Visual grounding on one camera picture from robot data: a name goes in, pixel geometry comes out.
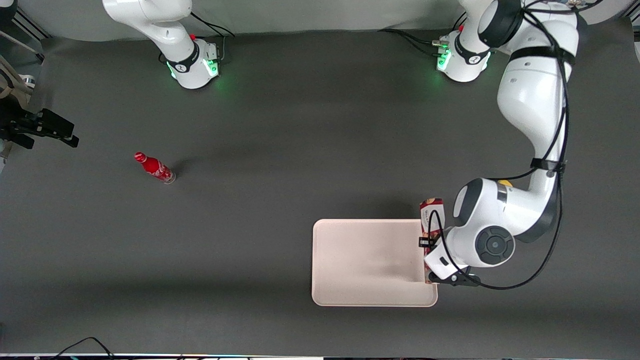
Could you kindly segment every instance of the cable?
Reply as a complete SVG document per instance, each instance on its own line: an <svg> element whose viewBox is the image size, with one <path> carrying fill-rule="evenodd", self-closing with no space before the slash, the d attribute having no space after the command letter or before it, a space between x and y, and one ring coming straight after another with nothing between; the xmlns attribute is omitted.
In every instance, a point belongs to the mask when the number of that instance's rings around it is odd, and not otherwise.
<svg viewBox="0 0 640 360"><path fill-rule="evenodd" d="M409 44L411 44L411 46L413 46L416 50L420 51L422 54L428 55L428 56L432 56L432 53L429 53L428 51L424 50L423 48L419 47L415 42L411 41L411 38L408 36L403 35L402 33L399 33L397 31L390 31L393 29L381 29L378 31L382 31L385 33L397 33L398 35L402 36L403 39L405 39L406 41L409 42Z"/></svg>
<svg viewBox="0 0 640 360"><path fill-rule="evenodd" d="M220 56L220 61L225 59L225 55L227 54L226 46L227 46L227 37L223 37L222 38L222 55Z"/></svg>
<svg viewBox="0 0 640 360"><path fill-rule="evenodd" d="M451 28L451 31L454 31L455 29L457 29L458 27L456 25L458 25L458 21L460 21L460 19L462 19L463 16L465 16L467 14L467 12L463 12L462 15L460 15L460 17L458 17L458 20L456 20L456 22L453 23L453 27Z"/></svg>
<svg viewBox="0 0 640 360"><path fill-rule="evenodd" d="M78 345L78 344L81 344L81 343L83 343L83 342L85 342L85 341L87 341L87 340L93 340L93 341L95 341L96 343L98 343L98 345L100 345L100 347L102 347L102 349L104 350L104 352L105 352L105 353L107 354L107 356L109 357L109 360L113 360L113 353L112 353L112 352L111 352L111 351L110 351L106 346L104 346L104 344L103 344L103 343L101 343L101 342L100 342L100 340L98 340L98 339L94 338L93 336L89 336L88 338L84 338L84 339L82 339L82 340L78 341L77 343L75 343L75 344L73 344L73 345L69 345L69 346L67 346L67 347L66 347L66 348L64 348L61 352L58 352L58 355L55 355L55 356L54 356L54 357L52 357L51 359L57 359L57 358L59 358L59 357L60 357L60 355L62 355L62 354L64 354L65 352L67 352L67 350L69 350L70 348L72 348L72 347L74 347L74 346L76 346L76 345Z"/></svg>
<svg viewBox="0 0 640 360"><path fill-rule="evenodd" d="M4 78L4 80L6 81L6 86L8 88L13 88L13 81L11 80L9 75L7 75L6 72L4 72L3 69L0 69L0 76Z"/></svg>
<svg viewBox="0 0 640 360"><path fill-rule="evenodd" d="M209 26L210 28L211 28L211 27L215 27L215 28L218 28L218 29L222 29L222 30L226 31L227 33L229 33L229 35L231 35L231 36L233 36L233 37L236 37L236 34L234 34L234 33L232 33L231 31L229 31L229 29L224 28L224 27L222 27L222 26L220 26L220 25L215 25L215 24L211 24L210 22L204 21L204 20L202 20L198 15L194 14L193 12L191 12L191 16L193 16L194 18L196 18L197 20L199 20L201 23L203 23L203 24L205 24L205 25Z"/></svg>
<svg viewBox="0 0 640 360"><path fill-rule="evenodd" d="M547 1L547 0L535 0L533 3L528 4L528 7L531 7L532 5L538 4L538 3L542 3L543 1ZM596 6L597 4L600 4L602 1L604 0L596 0L592 3L588 3L587 5L585 5L582 8L573 8L573 9L569 9L569 10L545 10L545 9L531 9L531 12L536 12L536 13L579 13L579 12L583 12L584 10L590 9L594 6Z"/></svg>
<svg viewBox="0 0 640 360"><path fill-rule="evenodd" d="M406 31L403 30L399 30L399 29L390 29L390 28L385 28L385 29L380 29L378 31L382 31L384 33L396 33L400 36L403 37L408 37L410 39L412 39L413 41L420 43L420 44L424 44L424 45L431 45L431 42L429 40L423 40L419 37L416 37L415 35L411 35L409 33L407 33Z"/></svg>

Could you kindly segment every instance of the red coca-cola bottle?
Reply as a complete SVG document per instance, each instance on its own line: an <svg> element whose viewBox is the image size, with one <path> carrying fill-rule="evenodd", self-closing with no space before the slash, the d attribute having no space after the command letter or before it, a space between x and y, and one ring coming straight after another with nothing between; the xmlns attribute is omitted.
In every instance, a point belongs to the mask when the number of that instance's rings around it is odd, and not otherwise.
<svg viewBox="0 0 640 360"><path fill-rule="evenodd" d="M175 180L175 174L156 158L149 158L142 152L136 152L133 156L137 162L142 164L145 171L158 180L164 181L165 184L171 184Z"/></svg>

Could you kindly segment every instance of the white tray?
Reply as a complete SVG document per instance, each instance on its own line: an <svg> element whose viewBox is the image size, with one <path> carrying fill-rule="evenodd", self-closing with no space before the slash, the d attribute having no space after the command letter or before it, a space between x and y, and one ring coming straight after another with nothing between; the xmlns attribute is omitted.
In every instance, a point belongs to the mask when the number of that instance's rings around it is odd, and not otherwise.
<svg viewBox="0 0 640 360"><path fill-rule="evenodd" d="M334 220L314 225L311 297L320 306L428 307L419 219Z"/></svg>

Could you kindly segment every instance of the white wall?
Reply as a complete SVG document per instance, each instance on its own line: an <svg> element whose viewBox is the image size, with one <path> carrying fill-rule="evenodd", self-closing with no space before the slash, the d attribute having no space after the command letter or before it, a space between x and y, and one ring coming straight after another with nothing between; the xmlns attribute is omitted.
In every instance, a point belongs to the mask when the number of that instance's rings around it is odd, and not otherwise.
<svg viewBox="0 0 640 360"><path fill-rule="evenodd" d="M590 23L609 19L634 0L605 0L584 12ZM19 0L20 7L50 34L87 41L143 38L111 20L101 0ZM193 0L203 19L236 33L308 30L372 30L387 26L440 29L461 13L457 0ZM189 32L211 31L195 19L182 20Z"/></svg>

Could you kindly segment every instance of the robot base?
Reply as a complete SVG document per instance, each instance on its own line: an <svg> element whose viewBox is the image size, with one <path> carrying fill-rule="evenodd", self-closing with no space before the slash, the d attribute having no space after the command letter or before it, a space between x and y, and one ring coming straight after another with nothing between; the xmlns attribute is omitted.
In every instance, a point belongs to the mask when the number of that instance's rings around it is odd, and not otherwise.
<svg viewBox="0 0 640 360"><path fill-rule="evenodd" d="M187 72L179 72L167 63L171 70L171 76L178 83L187 89L202 88L220 74L220 62L218 61L218 47L216 44L209 44L202 39L196 39L194 43L198 46L200 54L197 61Z"/></svg>

